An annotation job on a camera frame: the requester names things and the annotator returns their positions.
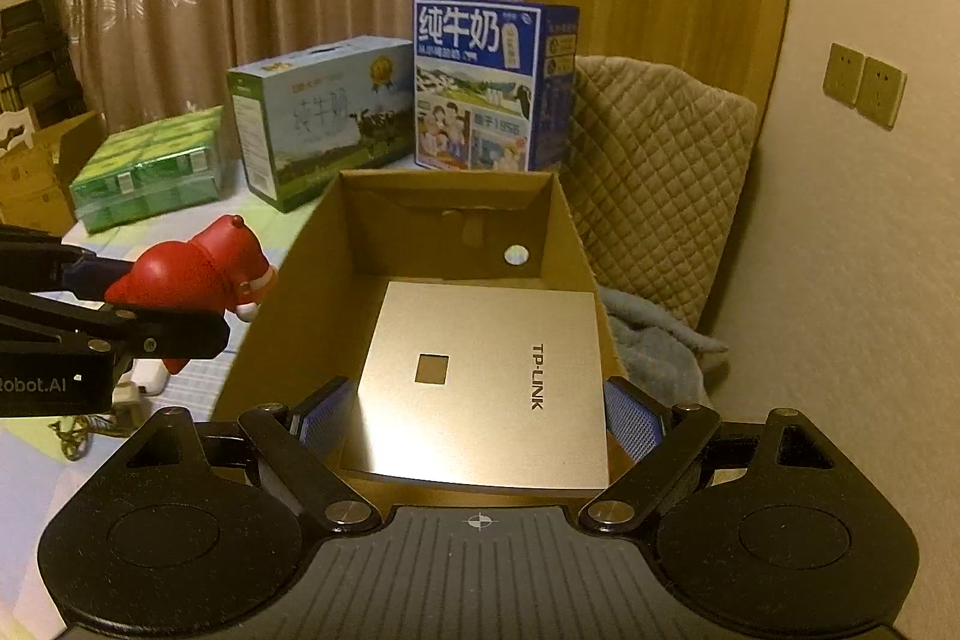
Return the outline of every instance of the quilted chair backrest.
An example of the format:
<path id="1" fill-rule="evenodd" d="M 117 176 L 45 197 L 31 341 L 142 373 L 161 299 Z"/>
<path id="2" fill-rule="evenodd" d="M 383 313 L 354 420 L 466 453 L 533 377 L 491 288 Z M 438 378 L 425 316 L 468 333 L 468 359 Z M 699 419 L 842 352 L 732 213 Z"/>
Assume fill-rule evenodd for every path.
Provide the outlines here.
<path id="1" fill-rule="evenodd" d="M 562 171 L 597 283 L 696 326 L 760 130 L 757 107 L 674 66 L 577 58 Z"/>

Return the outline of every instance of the crosshair symbol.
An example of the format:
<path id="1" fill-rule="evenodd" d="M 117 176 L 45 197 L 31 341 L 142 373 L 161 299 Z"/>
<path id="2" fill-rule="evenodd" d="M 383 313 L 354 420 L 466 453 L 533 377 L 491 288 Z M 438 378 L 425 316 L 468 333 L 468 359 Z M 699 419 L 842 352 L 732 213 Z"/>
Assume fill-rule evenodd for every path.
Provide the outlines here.
<path id="1" fill-rule="evenodd" d="M 485 530 L 489 525 L 495 524 L 496 521 L 493 520 L 488 515 L 484 515 L 482 512 L 478 512 L 476 515 L 472 515 L 467 520 L 464 521 L 465 524 L 471 525 L 475 530 Z"/>

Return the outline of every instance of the gray ribbed plate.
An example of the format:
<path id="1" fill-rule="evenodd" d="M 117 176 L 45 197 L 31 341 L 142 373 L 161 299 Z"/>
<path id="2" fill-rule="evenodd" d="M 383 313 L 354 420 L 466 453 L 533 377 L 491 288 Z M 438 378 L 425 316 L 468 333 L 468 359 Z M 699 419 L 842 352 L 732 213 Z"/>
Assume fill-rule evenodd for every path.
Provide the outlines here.
<path id="1" fill-rule="evenodd" d="M 69 632 L 70 640 L 95 635 Z M 577 533 L 559 507 L 402 507 L 331 540 L 304 577 L 217 640 L 733 640 L 677 602 L 630 542 Z M 868 633 L 864 637 L 893 638 Z"/>

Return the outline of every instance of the green milk box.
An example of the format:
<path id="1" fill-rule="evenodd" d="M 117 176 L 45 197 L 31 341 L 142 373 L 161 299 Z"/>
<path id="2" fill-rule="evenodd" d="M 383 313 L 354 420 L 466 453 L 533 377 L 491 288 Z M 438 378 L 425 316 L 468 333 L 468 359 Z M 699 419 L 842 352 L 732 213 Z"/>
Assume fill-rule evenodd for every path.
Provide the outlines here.
<path id="1" fill-rule="evenodd" d="M 282 212 L 414 145 L 413 43 L 357 36 L 227 72 L 250 190 Z"/>
<path id="2" fill-rule="evenodd" d="M 220 197 L 221 107 L 107 137 L 70 185 L 78 220 L 91 234 Z"/>

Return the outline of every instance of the cardboard box wall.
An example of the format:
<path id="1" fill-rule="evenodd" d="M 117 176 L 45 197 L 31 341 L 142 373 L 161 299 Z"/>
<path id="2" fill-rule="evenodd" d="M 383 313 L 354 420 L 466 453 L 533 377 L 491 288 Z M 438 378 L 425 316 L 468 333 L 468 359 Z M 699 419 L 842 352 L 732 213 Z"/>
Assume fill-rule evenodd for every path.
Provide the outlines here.
<path id="1" fill-rule="evenodd" d="M 43 128 L 0 157 L 0 220 L 59 237 L 76 222 L 69 186 L 104 140 L 98 112 Z"/>
<path id="2" fill-rule="evenodd" d="M 522 266 L 504 259 L 514 244 L 530 251 Z M 387 283 L 397 279 L 593 292 L 603 375 L 623 374 L 556 175 L 361 170 L 341 173 L 301 230 L 213 418 L 295 405 L 330 378 L 359 378 Z M 601 392 L 602 378 L 584 381 Z M 611 475 L 624 466 L 612 461 Z M 384 513 L 392 504 L 544 504 L 342 477 Z"/>

